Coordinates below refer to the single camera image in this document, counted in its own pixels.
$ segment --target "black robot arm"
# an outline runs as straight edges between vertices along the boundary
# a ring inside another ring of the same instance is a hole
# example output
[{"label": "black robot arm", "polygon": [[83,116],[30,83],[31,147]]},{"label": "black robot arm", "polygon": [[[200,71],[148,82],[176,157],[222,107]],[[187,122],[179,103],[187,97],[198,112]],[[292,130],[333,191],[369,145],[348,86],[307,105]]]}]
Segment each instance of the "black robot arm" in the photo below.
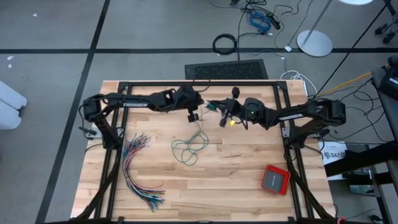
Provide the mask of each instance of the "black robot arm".
[{"label": "black robot arm", "polygon": [[178,90],[170,89],[151,95],[98,94],[87,98],[81,106],[84,119],[94,123],[101,131],[104,148],[118,149],[123,142],[118,136],[117,129],[111,127],[106,120],[107,115],[116,108],[148,108],[165,113],[187,109],[188,120],[193,122],[198,120],[198,115],[193,111],[197,110],[201,104],[203,100],[199,92],[195,91],[191,85],[182,85]]},{"label": "black robot arm", "polygon": [[337,100],[316,99],[302,105],[273,110],[255,98],[246,98],[242,105],[236,100],[239,97],[237,87],[233,88],[232,96],[232,98],[221,101],[209,101],[207,106],[209,109],[221,111],[221,127],[225,127],[227,120],[232,120],[233,117],[240,119],[246,129],[248,121],[269,129],[281,121],[304,117],[312,118],[303,126],[290,127],[289,144],[300,148],[304,147],[307,136],[317,133],[327,126],[339,126],[346,122],[345,105]]}]

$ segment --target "yellow cable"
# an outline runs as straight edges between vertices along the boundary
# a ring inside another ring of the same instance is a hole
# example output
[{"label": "yellow cable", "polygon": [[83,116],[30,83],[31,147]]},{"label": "yellow cable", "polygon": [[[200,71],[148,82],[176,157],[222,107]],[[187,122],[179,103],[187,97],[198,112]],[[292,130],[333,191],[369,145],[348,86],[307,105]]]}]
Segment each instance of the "yellow cable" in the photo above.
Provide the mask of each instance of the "yellow cable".
[{"label": "yellow cable", "polygon": [[348,84],[350,84],[350,83],[353,83],[353,82],[355,82],[355,81],[358,81],[358,80],[360,80],[361,78],[365,78],[365,77],[367,77],[367,76],[370,76],[371,74],[372,74],[371,72],[368,72],[368,73],[366,73],[366,74],[361,75],[361,76],[358,77],[358,78],[354,78],[353,80],[344,82],[344,83],[342,83],[342,84],[340,84],[340,85],[338,85],[338,86],[335,86],[335,87],[333,87],[333,88],[331,88],[331,89],[329,89],[329,90],[327,90],[327,91],[324,91],[323,93],[319,94],[319,96],[323,96],[323,95],[325,95],[325,94],[327,94],[327,93],[330,93],[331,91],[337,90],[337,89],[339,89],[339,88],[341,88],[341,87],[343,87],[343,86],[345,86],[345,85],[348,85]]}]

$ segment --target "red box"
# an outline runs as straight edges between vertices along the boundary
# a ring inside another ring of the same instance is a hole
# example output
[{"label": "red box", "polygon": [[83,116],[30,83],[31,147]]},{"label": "red box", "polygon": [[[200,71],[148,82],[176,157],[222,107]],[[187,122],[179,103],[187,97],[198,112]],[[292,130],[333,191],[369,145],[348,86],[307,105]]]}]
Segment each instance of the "red box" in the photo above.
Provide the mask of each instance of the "red box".
[{"label": "red box", "polygon": [[290,173],[276,166],[268,165],[261,187],[270,192],[286,195]]}]

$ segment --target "wooden tabletop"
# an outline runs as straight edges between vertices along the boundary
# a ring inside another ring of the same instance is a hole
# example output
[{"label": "wooden tabletop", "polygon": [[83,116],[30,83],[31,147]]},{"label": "wooden tabletop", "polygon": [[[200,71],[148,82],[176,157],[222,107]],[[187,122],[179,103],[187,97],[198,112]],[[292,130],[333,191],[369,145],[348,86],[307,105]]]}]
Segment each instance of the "wooden tabletop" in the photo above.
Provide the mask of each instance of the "wooden tabletop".
[{"label": "wooden tabletop", "polygon": [[[302,81],[289,80],[287,84],[291,104],[305,103],[307,99]],[[117,87],[118,81],[105,81],[101,93],[117,92]],[[148,95],[168,88],[173,87],[135,86],[132,94]],[[271,87],[239,86],[239,89],[239,102],[254,97],[263,101],[268,108],[276,108]],[[211,86],[201,95],[204,100],[222,100],[231,96],[231,90],[232,86]],[[118,126],[122,112],[123,110],[119,112]],[[126,140],[131,140],[136,133],[151,137],[149,147],[139,152],[131,162],[132,178],[145,187],[161,185],[165,190],[165,202],[152,212],[143,200],[130,192],[122,171],[119,171],[113,220],[123,216],[126,221],[286,221],[288,216],[295,216],[290,186],[286,196],[272,194],[261,188],[266,165],[287,169],[279,125],[268,131],[251,123],[248,131],[241,124],[221,128],[218,125],[220,114],[210,111],[199,122],[210,143],[198,153],[195,165],[186,166],[174,158],[170,144],[176,139],[189,140],[198,130],[196,123],[188,122],[187,115],[186,110],[165,114],[145,108],[129,109]],[[296,120],[296,125],[301,126],[307,121],[305,118]],[[100,142],[100,139],[89,141],[88,146]],[[319,149],[314,139],[308,139],[306,144]],[[102,146],[87,151],[71,217],[81,213],[98,190],[104,155]],[[335,209],[321,155],[304,148],[302,156],[310,190],[325,209],[334,215]],[[297,188],[302,213],[306,217],[304,197]],[[105,216],[107,201],[108,195],[105,195],[102,216]]]}]

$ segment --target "white cable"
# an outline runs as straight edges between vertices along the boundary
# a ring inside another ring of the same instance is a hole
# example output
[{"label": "white cable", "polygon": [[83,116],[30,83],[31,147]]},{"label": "white cable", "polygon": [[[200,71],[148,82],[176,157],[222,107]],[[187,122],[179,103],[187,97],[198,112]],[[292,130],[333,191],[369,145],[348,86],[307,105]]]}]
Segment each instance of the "white cable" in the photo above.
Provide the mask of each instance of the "white cable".
[{"label": "white cable", "polygon": [[294,76],[292,76],[292,77],[290,78],[291,80],[303,80],[303,81],[304,81],[304,85],[305,85],[305,80],[308,81],[308,82],[311,84],[312,88],[315,90],[315,94],[318,94],[318,90],[317,90],[317,88],[315,88],[315,85],[311,82],[311,80],[309,80],[305,75],[300,74],[298,71],[290,70],[290,71],[284,72],[284,73],[280,76],[280,79],[283,79],[284,75],[286,75],[286,74],[288,74],[288,73],[290,73],[290,72],[296,73]]}]

